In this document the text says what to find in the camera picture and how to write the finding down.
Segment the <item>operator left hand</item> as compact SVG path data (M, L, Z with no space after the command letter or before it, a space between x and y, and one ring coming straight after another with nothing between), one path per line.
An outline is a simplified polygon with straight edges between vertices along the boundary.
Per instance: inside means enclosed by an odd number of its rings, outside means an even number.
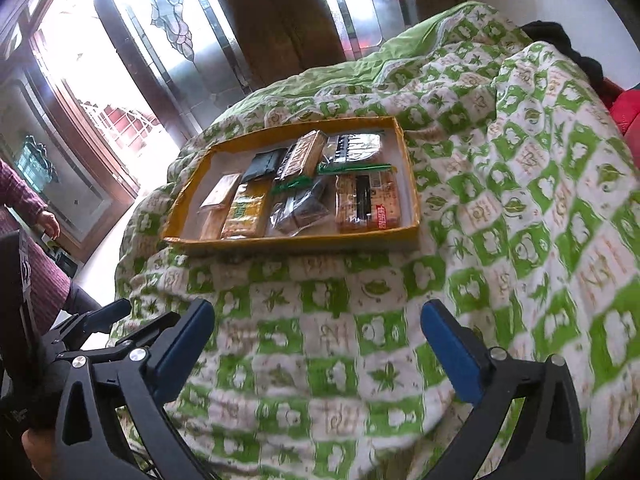
M54 457L54 437L52 429L29 429L22 434L22 445L32 469L40 479L51 477Z

